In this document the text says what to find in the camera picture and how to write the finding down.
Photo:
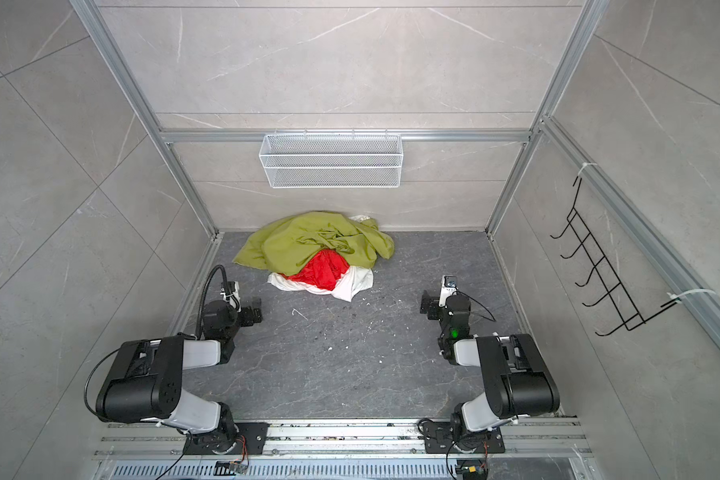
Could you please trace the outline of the red cloth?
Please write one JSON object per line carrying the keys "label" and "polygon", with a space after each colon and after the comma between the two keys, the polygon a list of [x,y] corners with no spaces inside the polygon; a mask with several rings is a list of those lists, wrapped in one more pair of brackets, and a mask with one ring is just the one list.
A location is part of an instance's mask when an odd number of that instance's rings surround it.
{"label": "red cloth", "polygon": [[286,276],[286,279],[332,291],[349,268],[350,264],[335,250],[323,249],[313,256],[301,271]]}

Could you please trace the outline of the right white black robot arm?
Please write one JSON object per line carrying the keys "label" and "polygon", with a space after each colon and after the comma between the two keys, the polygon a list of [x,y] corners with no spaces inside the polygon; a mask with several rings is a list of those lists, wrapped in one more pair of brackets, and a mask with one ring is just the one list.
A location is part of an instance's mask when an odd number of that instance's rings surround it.
{"label": "right white black robot arm", "polygon": [[437,297],[424,292],[420,312],[439,324],[442,358],[481,373],[482,392],[451,414],[446,437],[454,446],[470,450],[470,442],[487,440],[506,424],[559,409],[559,390],[531,335],[471,334],[471,298],[456,289]]}

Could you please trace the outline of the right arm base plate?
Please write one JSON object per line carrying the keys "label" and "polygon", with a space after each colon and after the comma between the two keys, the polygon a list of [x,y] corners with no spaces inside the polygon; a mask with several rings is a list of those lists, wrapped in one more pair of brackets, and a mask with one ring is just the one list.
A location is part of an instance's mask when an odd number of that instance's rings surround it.
{"label": "right arm base plate", "polygon": [[428,418],[417,422],[416,428],[423,438],[428,454],[479,453],[500,454],[506,451],[499,430],[457,433],[449,422]]}

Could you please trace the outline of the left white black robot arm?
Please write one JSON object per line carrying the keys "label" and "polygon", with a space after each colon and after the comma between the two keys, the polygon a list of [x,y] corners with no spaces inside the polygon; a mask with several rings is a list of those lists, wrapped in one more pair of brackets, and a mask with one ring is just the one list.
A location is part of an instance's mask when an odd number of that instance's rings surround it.
{"label": "left white black robot arm", "polygon": [[206,305],[198,338],[186,334],[125,342],[96,398],[95,414],[103,422],[151,423],[185,435],[185,455],[258,455],[269,425],[238,424],[231,408],[203,399],[182,385],[188,370],[227,364],[242,327],[263,320],[261,300],[240,307],[224,300]]}

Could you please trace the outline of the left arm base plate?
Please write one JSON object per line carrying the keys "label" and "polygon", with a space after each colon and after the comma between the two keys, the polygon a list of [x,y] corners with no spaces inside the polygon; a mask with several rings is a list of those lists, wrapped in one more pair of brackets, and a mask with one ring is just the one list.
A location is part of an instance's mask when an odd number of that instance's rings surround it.
{"label": "left arm base plate", "polygon": [[270,424],[265,422],[236,423],[231,432],[216,430],[192,434],[185,441],[184,455],[260,455]]}

